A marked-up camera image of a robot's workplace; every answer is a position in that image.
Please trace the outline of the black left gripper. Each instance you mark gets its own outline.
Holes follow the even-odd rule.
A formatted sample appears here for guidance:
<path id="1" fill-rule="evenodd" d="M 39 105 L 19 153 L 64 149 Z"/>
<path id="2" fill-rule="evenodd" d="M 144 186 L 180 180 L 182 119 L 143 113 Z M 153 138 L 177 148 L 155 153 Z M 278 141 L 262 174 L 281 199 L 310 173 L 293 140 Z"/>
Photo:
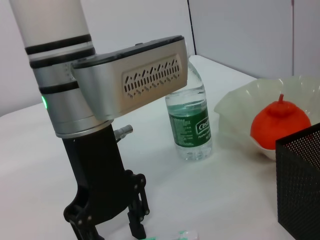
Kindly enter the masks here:
<path id="1" fill-rule="evenodd" d="M 146 178 L 125 169 L 111 125 L 84 136 L 63 139 L 76 183 L 74 200 L 63 215 L 78 240 L 104 240 L 95 225 L 128 208 L 131 235 L 142 240 L 150 213 Z"/>

